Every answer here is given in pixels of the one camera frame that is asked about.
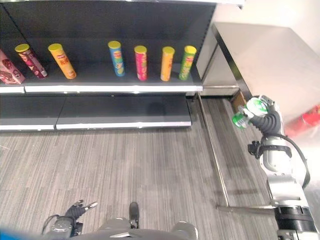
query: maroon chip can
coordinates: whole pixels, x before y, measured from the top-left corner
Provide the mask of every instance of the maroon chip can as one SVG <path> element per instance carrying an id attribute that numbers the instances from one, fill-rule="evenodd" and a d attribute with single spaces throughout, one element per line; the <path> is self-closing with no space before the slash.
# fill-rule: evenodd
<path id="1" fill-rule="evenodd" d="M 45 68 L 38 61 L 34 51 L 28 44 L 20 44 L 14 48 L 25 64 L 31 69 L 38 79 L 45 78 L 48 74 Z"/>

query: pink chip can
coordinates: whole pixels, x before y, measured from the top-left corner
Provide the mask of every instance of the pink chip can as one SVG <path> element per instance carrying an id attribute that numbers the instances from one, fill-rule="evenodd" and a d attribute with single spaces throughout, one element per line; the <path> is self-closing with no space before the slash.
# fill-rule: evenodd
<path id="1" fill-rule="evenodd" d="M 0 49 L 0 80 L 5 84 L 21 84 L 25 77 Z"/>
<path id="2" fill-rule="evenodd" d="M 145 46 L 136 46 L 134 48 L 135 52 L 135 64 L 136 64 L 136 74 L 140 81 L 147 80 L 147 48 Z"/>
<path id="3" fill-rule="evenodd" d="M 14 50 L 19 54 L 25 64 L 31 69 L 38 79 L 43 79 L 48 75 L 45 68 L 40 64 L 34 51 L 32 51 L 28 44 L 20 44 L 16 46 Z"/>

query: green and white can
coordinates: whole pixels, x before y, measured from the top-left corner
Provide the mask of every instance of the green and white can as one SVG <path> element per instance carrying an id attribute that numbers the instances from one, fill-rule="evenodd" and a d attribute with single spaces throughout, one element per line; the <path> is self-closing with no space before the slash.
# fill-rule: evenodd
<path id="1" fill-rule="evenodd" d="M 242 113 L 242 106 L 239 107 L 239 111 L 232 117 L 232 122 L 240 129 L 245 129 L 249 125 L 249 119 Z M 244 106 L 251 113 L 258 117 L 264 117 L 267 113 L 266 104 L 257 97 L 252 97 Z"/>

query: gray shelf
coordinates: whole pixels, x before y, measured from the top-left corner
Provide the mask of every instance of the gray shelf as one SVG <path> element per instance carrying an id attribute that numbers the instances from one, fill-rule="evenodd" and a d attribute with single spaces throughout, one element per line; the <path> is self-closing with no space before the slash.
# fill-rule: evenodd
<path id="1" fill-rule="evenodd" d="M 148 64 L 148 79 L 140 81 L 135 63 L 125 66 L 125 76 L 118 77 L 108 62 L 73 62 L 77 72 L 75 79 L 66 79 L 55 62 L 48 63 L 48 77 L 36 78 L 26 71 L 26 80 L 21 85 L 0 84 L 0 93 L 187 93 L 203 90 L 198 70 L 191 69 L 188 80 L 178 78 L 180 64 L 173 64 L 171 79 L 160 79 L 161 64 Z"/>
<path id="2" fill-rule="evenodd" d="M 0 131 L 54 130 L 65 97 L 2 96 Z"/>
<path id="3" fill-rule="evenodd" d="M 14 0 L 14 2 L 45 2 L 50 0 Z M 117 0 L 119 2 L 128 2 L 128 0 Z M 12 3 L 13 0 L 0 0 L 0 3 Z M 130 2 L 145 2 L 145 3 L 191 3 L 191 4 L 234 4 L 243 6 L 245 0 L 131 0 Z"/>
<path id="4" fill-rule="evenodd" d="M 57 130 L 191 126 L 186 98 L 175 96 L 68 96 Z"/>
<path id="5" fill-rule="evenodd" d="M 0 132 L 191 126 L 186 97 L 3 96 Z"/>

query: cable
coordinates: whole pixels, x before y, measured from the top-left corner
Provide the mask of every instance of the cable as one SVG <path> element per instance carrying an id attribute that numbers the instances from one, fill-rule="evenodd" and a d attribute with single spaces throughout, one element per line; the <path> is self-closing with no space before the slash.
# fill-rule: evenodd
<path id="1" fill-rule="evenodd" d="M 49 222 L 50 222 L 53 218 L 59 218 L 59 217 L 60 217 L 60 216 L 59 216 L 58 214 L 54 214 L 54 215 L 49 216 L 49 217 L 44 221 L 41 234 L 43 235 L 43 234 L 45 233 L 45 230 L 46 230 Z"/>
<path id="2" fill-rule="evenodd" d="M 262 144 L 264 144 L 265 139 L 267 137 L 278 137 L 278 138 L 284 139 L 287 142 L 289 142 L 296 149 L 296 151 L 298 152 L 298 154 L 299 154 L 299 156 L 300 156 L 300 158 L 301 158 L 301 160 L 302 160 L 302 162 L 304 164 L 304 167 L 305 167 L 305 177 L 304 177 L 304 181 L 303 181 L 303 184 L 302 184 L 302 189 L 305 189 L 305 187 L 309 184 L 311 177 L 310 177 L 310 172 L 309 172 L 309 168 L 308 168 L 307 159 L 305 158 L 305 155 L 302 153 L 301 149 L 298 147 L 298 145 L 292 139 L 290 139 L 289 137 L 287 137 L 285 135 L 279 134 L 279 133 L 263 135 L 262 138 L 261 138 L 261 143 Z"/>

